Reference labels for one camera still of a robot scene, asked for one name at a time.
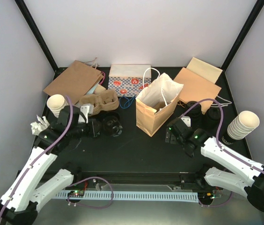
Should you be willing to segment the bundle of wrapped straws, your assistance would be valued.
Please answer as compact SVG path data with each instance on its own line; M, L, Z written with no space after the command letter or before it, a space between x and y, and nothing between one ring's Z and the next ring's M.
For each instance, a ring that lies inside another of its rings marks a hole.
M42 131L46 130L49 127L49 122L45 116L39 117L37 115L37 120L35 122L32 122L31 125L31 131L33 135L38 136Z

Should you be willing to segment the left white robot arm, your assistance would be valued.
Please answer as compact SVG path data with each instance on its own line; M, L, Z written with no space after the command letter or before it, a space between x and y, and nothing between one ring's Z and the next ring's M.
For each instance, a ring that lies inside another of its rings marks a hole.
M96 137L101 123L96 119L79 122L86 115L76 106L66 106L37 137L25 166L8 191L0 198L0 218L12 225L31 225L45 204L59 191L78 187L83 180L81 168L66 163L48 181L38 186L43 175L72 139Z

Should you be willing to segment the right stack of paper cups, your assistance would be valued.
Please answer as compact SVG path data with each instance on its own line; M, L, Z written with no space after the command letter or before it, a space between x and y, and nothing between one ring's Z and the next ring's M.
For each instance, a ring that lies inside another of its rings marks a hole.
M228 125L227 130L221 138L225 145L231 145L245 138L260 125L259 117L251 111L242 111Z

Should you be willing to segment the left black frame post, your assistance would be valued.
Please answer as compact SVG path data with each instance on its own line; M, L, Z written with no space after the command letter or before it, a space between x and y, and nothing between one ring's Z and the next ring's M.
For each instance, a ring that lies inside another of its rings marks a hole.
M47 58L51 68L53 69L54 72L58 70L58 65L56 61L53 58L53 55L51 54L36 22L33 19L33 16L31 15L26 3L24 0L15 0L16 5L18 6L21 14L23 15L26 23L28 24L31 32L33 33L35 39L37 40L40 48L42 49L45 57Z

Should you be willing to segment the right black frame post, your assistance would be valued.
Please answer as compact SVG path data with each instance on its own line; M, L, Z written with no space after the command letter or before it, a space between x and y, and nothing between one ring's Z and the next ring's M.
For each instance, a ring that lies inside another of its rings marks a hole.
M232 62L234 56L238 52L240 46L242 45L244 39L246 38L248 32L250 31L252 25L254 24L255 20L257 19L258 15L260 14L261 10L264 7L264 0L257 0L246 19L242 29L240 30L235 42L233 43L226 59L224 60L221 69L226 71Z

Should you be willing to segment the stack of pulp cup carriers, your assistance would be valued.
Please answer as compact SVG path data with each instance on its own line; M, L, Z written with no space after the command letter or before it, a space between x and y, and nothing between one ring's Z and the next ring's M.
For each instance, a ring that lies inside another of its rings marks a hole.
M93 111L91 115L97 115L101 111L112 111L119 107L117 93L114 90L104 90L98 94L84 95L80 98L81 105L91 104Z

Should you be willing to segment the checkered printed paper bag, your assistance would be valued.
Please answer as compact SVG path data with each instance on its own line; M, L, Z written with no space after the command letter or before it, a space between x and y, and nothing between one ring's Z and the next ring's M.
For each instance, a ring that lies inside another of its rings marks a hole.
M151 83L150 65L112 64L109 72L108 89L114 90L118 97L136 97Z

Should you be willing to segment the orange flat bag right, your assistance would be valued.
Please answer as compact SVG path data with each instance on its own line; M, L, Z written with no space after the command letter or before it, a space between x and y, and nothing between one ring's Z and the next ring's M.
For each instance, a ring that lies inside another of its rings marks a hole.
M180 70L174 81L183 84L179 96L179 100L183 103L198 102L207 98L215 99L221 90L221 87L186 68Z

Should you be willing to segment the black lid stack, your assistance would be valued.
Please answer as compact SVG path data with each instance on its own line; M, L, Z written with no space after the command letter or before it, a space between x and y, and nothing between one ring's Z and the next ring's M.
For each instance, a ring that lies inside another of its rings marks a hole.
M219 108L209 108L204 115L204 126L207 129L216 127L221 119L221 112Z
M190 101L185 105L185 109L188 110L191 108L194 104L196 104L196 101ZM202 119L202 112L201 112L201 105L198 104L195 107L193 107L188 113L186 113L186 116L190 117L191 119L191 125L193 127L197 126Z

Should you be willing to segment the stack of paper cups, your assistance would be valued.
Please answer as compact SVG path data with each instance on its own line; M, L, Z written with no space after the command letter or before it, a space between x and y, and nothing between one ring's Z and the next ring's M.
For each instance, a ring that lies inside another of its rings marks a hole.
M227 130L221 138L225 145L231 145L245 138L260 125L259 117L251 111L242 111L228 125Z
M68 105L68 102L64 96L55 94L48 98L46 105L53 115L58 118L61 110Z

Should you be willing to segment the black frame post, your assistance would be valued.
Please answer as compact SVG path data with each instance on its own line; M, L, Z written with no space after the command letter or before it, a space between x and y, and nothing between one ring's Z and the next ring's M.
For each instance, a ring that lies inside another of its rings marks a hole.
M33 19L33 16L31 15L26 3L24 0L15 0L16 5L18 6L21 14L23 15L26 23L28 24L31 32L33 33L35 39L37 40L40 48L42 49L45 57L47 58L51 68L53 69L54 72L58 70L58 65L56 61L53 58L53 55L51 54L36 22Z
M240 46L242 45L244 39L246 38L248 32L250 31L252 25L254 24L255 20L257 19L258 15L260 14L261 10L264 7L264 0L257 0L246 19L242 29L240 30L235 42L233 43L226 59L224 60L221 69L226 71L232 62L234 56L238 52Z

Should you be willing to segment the brown flat paper bag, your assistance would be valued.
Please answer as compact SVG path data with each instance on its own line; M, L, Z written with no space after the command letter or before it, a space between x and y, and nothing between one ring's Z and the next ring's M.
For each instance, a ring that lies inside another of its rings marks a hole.
M44 90L49 96L60 94L70 97L73 104L103 78L101 71L80 61L74 61Z

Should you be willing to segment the black lid stack right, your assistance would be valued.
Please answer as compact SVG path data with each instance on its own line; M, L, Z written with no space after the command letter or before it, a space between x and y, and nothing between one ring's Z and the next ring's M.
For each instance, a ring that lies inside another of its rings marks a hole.
M209 108L204 115L204 126L207 129L216 127L221 119L221 112L219 108Z

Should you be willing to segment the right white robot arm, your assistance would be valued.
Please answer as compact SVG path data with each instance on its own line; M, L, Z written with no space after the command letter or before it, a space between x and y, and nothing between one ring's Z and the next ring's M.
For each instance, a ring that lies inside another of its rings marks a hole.
M200 128L193 130L181 118L172 120L167 128L188 156L192 157L194 151L199 150L202 156L227 169L225 172L211 167L196 175L198 188L213 186L226 189L245 197L252 206L264 212L263 164L244 157Z

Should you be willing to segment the left stack of paper cups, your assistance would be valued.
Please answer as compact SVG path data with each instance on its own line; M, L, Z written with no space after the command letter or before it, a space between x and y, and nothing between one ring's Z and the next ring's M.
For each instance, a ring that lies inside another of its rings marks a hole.
M58 118L61 110L68 105L68 102L64 96L55 94L48 98L46 105L53 115Z

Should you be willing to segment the black lid stack left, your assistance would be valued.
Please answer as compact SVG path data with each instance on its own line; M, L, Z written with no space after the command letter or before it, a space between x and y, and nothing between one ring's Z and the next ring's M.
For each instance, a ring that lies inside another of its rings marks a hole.
M185 109L188 110L191 108L194 104L196 104L196 101L190 101L185 105ZM201 112L201 105L198 104L195 107L193 107L188 113L186 113L186 116L190 117L191 119L191 125L193 127L197 126L202 119L202 112Z

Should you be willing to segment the tan flat paper bag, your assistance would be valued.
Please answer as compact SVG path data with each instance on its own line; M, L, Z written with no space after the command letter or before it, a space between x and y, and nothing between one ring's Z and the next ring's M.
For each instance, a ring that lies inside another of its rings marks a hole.
M206 80L216 83L222 73L222 69L206 63L200 59L193 57L186 67L189 71L205 78Z

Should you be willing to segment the orange kraft paper bag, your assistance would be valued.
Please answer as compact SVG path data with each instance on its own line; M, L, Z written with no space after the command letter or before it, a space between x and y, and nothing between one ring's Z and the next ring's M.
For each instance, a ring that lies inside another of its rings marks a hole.
M158 74L136 97L136 126L152 137L173 114L183 86L166 73Z

